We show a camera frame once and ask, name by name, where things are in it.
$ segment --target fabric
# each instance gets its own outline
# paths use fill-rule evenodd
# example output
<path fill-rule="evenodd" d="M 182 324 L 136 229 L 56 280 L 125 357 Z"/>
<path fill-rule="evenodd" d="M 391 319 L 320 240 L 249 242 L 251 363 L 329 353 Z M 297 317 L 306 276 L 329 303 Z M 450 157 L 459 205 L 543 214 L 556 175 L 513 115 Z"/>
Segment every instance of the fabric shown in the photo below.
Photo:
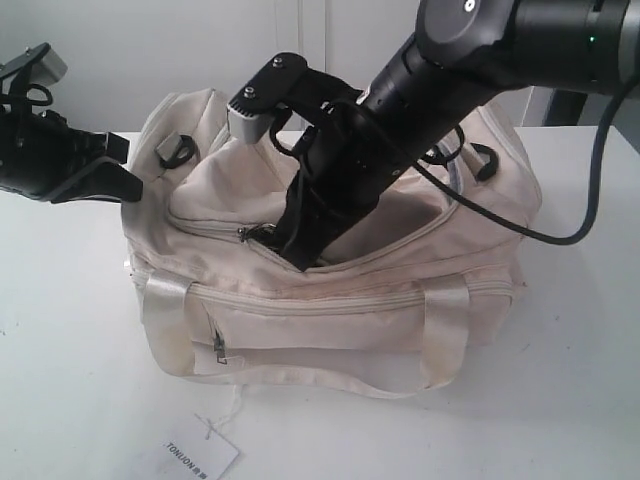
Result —
<path fill-rule="evenodd" d="M 496 152 L 497 175 L 475 180 L 482 160 L 470 144 L 448 171 L 433 173 L 530 225 L 540 188 L 504 114 L 489 104 L 462 127 L 470 142 Z M 165 170 L 155 149 L 176 133 L 193 137 L 198 154 Z M 452 135 L 443 144 L 456 142 Z M 214 90 L 170 95 L 151 114 L 131 166 L 144 195 L 123 205 L 122 218 L 158 364 L 194 381 L 321 385 L 385 398 L 449 383 L 466 345 L 495 338 L 522 288 L 521 237 L 409 171 L 329 246 L 324 266 L 301 273 L 238 235 L 277 222 L 296 169 L 268 139 L 247 146 L 230 138 L 226 97 Z"/>

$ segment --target bag strap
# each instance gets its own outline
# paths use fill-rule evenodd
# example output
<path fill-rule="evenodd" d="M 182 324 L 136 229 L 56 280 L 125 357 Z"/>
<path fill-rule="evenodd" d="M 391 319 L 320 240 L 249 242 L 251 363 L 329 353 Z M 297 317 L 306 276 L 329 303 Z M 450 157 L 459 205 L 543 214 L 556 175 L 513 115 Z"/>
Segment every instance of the bag strap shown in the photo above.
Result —
<path fill-rule="evenodd" d="M 404 398 L 450 383 L 462 365 L 469 336 L 469 292 L 461 275 L 425 280 L 425 323 L 420 355 L 422 381 L 415 390 L 382 390 L 350 374 L 293 365 L 229 365 L 222 373 L 195 372 L 196 356 L 185 319 L 192 281 L 154 272 L 142 301 L 142 323 L 151 352 L 166 373 L 200 383 L 322 386 L 373 398 Z"/>

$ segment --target white wall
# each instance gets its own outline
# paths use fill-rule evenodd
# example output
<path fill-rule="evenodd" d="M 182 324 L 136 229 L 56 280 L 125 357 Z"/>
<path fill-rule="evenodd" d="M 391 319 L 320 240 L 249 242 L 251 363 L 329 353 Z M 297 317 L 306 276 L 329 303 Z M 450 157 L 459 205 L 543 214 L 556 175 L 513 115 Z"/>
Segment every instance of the white wall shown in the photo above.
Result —
<path fill-rule="evenodd" d="M 53 88 L 54 108 L 79 128 L 137 130 L 167 93 L 210 86 L 234 93 L 282 50 L 362 88 L 413 30 L 418 3 L 9 0 L 0 61 L 50 42 L 69 65 Z M 501 97 L 515 123 L 527 99 L 526 91 Z"/>

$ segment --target paper tag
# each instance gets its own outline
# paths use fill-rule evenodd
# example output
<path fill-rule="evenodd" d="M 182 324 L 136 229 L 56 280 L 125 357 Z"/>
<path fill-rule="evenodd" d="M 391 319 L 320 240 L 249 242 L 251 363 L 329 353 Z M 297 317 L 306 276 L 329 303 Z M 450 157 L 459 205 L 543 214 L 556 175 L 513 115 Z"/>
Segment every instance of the paper tag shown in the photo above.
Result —
<path fill-rule="evenodd" d="M 119 478 L 127 480 L 218 480 L 238 450 L 197 416 L 179 422 L 167 439 L 138 455 Z"/>

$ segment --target screw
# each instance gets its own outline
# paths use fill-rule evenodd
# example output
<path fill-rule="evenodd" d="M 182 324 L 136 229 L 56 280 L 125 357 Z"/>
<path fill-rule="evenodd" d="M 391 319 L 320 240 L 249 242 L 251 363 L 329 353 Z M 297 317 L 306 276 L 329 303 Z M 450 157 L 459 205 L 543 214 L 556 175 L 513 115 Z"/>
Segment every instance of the screw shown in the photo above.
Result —
<path fill-rule="evenodd" d="M 247 87 L 244 89 L 244 98 L 252 99 L 256 98 L 256 90 L 253 87 Z"/>

